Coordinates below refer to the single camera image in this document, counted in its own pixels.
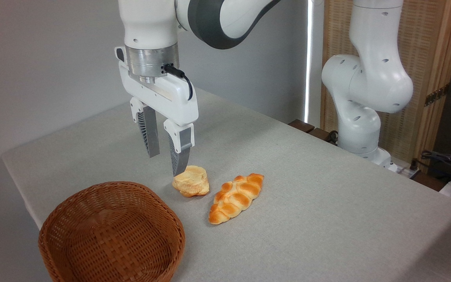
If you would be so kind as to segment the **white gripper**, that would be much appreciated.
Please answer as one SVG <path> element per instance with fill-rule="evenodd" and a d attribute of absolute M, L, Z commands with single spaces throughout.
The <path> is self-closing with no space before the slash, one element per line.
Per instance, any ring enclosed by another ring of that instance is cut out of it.
<path fill-rule="evenodd" d="M 166 66 L 179 67 L 177 46 L 162 49 L 115 48 L 124 89 L 133 96 L 130 108 L 150 158 L 160 154 L 156 111 L 168 118 L 164 129 L 169 136 L 174 177 L 188 166 L 190 148 L 195 146 L 198 105 L 195 88 L 185 78 L 168 73 Z"/>

